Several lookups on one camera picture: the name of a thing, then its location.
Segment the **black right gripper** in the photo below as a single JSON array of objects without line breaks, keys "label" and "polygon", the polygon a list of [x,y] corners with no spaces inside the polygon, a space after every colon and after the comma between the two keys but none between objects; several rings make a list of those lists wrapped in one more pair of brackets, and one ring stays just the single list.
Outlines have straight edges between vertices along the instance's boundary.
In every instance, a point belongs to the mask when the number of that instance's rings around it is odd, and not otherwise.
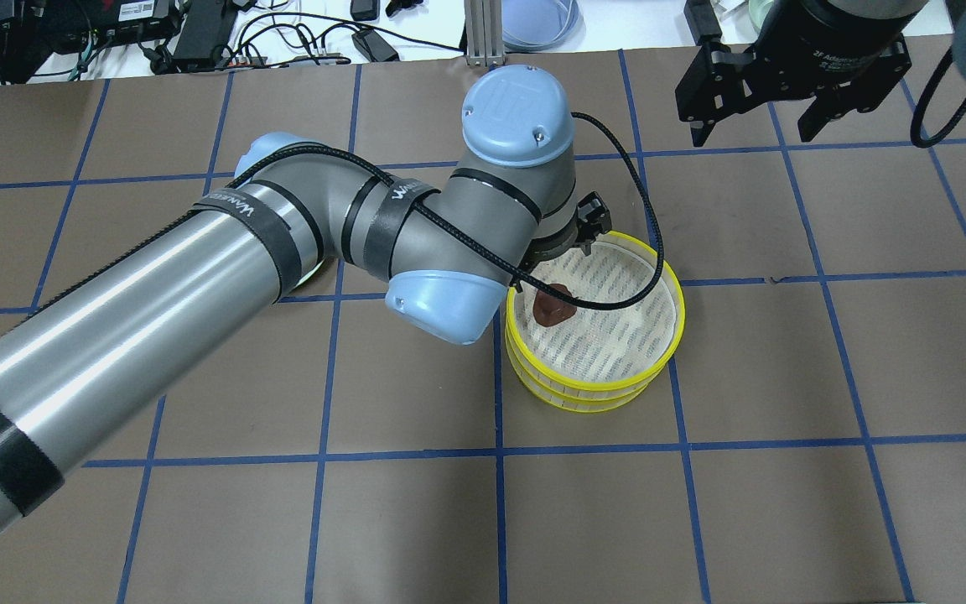
[{"label": "black right gripper", "polygon": [[721,120],[775,101],[808,101],[803,142],[832,120],[877,110],[910,70],[902,30],[922,1],[775,1],[747,49],[698,46],[675,89],[695,148]]}]

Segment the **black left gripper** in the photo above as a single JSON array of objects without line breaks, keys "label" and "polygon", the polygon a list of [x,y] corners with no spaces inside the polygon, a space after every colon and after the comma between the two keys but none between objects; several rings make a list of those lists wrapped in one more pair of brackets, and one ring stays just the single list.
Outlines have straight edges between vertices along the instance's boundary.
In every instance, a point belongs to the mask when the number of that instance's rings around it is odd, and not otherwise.
[{"label": "black left gripper", "polygon": [[598,236],[612,230],[612,214],[597,191],[591,191],[575,204],[567,200],[547,216],[539,214],[539,207],[524,192],[511,191],[510,198],[524,206],[539,223],[551,217],[557,219],[557,226],[552,231],[545,228],[543,236],[536,232],[532,234],[517,265],[518,270],[525,273],[533,272],[538,264],[554,260],[571,248],[590,255],[591,245]]}]

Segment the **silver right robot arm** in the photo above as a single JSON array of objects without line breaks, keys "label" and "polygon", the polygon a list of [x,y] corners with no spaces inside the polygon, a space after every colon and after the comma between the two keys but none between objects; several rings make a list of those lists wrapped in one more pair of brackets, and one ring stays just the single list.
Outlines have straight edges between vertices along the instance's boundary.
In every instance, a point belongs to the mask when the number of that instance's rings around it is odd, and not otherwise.
[{"label": "silver right robot arm", "polygon": [[[758,37],[734,51],[722,39],[710,1],[683,7],[698,53],[675,89],[678,117],[693,145],[708,142],[714,126],[775,101],[808,101],[797,129],[804,143],[851,112],[870,113],[910,70],[905,27],[922,1],[774,1]],[[951,66],[966,80],[966,1],[947,3],[952,43],[936,66],[910,125],[916,148],[931,148],[966,114],[966,97],[940,133],[920,133],[929,100]]]}]

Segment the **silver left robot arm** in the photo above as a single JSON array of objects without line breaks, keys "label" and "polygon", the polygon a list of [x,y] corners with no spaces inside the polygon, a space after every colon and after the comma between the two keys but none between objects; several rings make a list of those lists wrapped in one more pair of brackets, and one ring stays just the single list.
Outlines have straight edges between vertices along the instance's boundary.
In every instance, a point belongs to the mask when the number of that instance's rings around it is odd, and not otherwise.
[{"label": "silver left robot arm", "polygon": [[438,188],[269,133],[233,182],[0,337],[0,534],[248,321],[338,258],[388,309],[478,341],[530,264],[594,240],[572,199],[574,114],[556,76],[500,66],[460,108],[466,152]]}]

